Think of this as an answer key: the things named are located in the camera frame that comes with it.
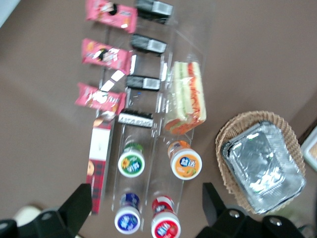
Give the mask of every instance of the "plastic container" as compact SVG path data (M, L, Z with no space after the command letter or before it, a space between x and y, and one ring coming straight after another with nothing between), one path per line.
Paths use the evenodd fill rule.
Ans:
M260 121L225 142L222 155L256 213L298 196L306 180L290 155L280 128Z
M134 142L127 143L118 161L118 168L122 175L128 178L139 176L145 167L142 145Z
M139 197L134 193L126 193L121 197L121 207L114 218L114 224L122 234L133 234L140 228L139 202Z
M181 227L173 210L174 203L167 196L160 196L152 203L154 217L151 232L154 238L178 238Z
M304 159L317 171L317 127L310 133L301 146Z
M175 141L167 150L170 166L176 177L182 180L195 178L202 170L203 162L186 141Z

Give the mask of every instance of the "screw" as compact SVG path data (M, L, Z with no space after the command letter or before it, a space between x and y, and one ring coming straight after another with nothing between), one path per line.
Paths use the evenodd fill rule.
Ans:
M280 219L276 218L276 217L271 217L269 219L269 222L271 222L273 225L276 225L276 226L282 226L282 222Z
M1 224L0 224L0 230L6 228L7 226L8 226L8 223L7 223L7 222L1 223Z
M231 217L234 217L234 218L239 218L239 217L240 217L239 212L237 212L237 211L235 211L235 210L230 210L230 211L229 211L229 215L230 215Z
M45 221L45 220L48 220L49 218L51 218L52 217L52 215L51 215L51 213L45 213L43 216L42 216L42 221Z

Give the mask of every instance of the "brown table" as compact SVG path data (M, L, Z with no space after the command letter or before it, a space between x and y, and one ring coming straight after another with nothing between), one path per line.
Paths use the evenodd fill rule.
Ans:
M235 205L214 151L215 137L230 118L244 111L273 111L300 136L317 117L317 2L212 3L204 76L208 119L196 129L192 144L204 167L184 186L179 211L184 238L194 237L207 224L203 182L212 182L225 204ZM74 105L76 84L96 84L100 68L81 64L80 47L85 37L102 41L102 29L85 21L83 0L21 1L0 29L1 219L26 204L60 205L85 181L95 112ZM115 130L113 148L119 127ZM115 149L111 157L117 158ZM101 212L81 230L86 238L125 237L116 231L110 207L115 160ZM305 189L281 211L297 224L315 223L317 177L306 168Z

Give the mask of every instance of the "clear acrylic rack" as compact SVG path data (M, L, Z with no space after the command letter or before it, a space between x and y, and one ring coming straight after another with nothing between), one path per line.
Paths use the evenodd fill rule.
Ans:
M135 33L145 35L167 43L164 54L157 57L133 51L131 74L155 77L161 80L160 91L140 91L126 88L126 76L114 77L116 71L103 69L100 88L113 92L127 93L126 107L154 114L152 128L136 127L123 124L118 148L118 158L127 141L134 140L144 147L145 170L136 178L124 177L116 170L112 210L117 212L123 194L133 192L140 197L141 230L151 230L153 217L152 201L160 195L168 195L175 204L178 213L184 181L172 172L167 148L175 140L185 140L191 144L194 130L185 135L172 135L165 131L164 115L168 105L172 65L175 61L198 61L203 75L208 46L212 5L209 0L183 1L165 0L174 6L173 16L166 25L138 18ZM106 44L131 50L130 36L120 29L107 27Z

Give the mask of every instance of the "wicker basket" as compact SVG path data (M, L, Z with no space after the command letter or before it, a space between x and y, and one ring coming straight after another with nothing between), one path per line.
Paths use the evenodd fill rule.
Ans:
M291 126L289 126L289 124L283 118L271 112L253 111L239 114L236 117L232 118L230 121L228 121L227 124L220 130L215 141L218 166L221 172L224 185L226 186L229 193L234 194L239 206L243 207L247 211L251 211L254 214L256 212L250 206L245 194L238 186L234 176L232 175L231 171L229 170L226 162L222 157L221 146L223 145L223 143L241 134L243 131L247 130L248 128L262 120L268 120L282 130L286 147L289 153L293 157L294 161L296 162L297 166L299 167L303 175L305 175L305 163L303 160L302 152L300 150L300 145L298 144L296 135L292 130ZM291 201L292 199L285 201L275 210L279 210L285 207Z

